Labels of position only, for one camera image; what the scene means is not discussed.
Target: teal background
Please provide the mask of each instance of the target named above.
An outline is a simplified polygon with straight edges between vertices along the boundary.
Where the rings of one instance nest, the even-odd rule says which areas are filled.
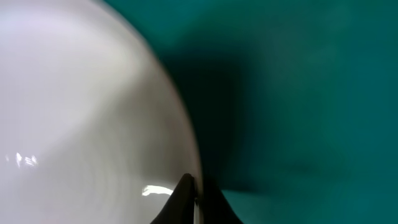
[[[107,0],[245,223],[398,223],[396,1]]]

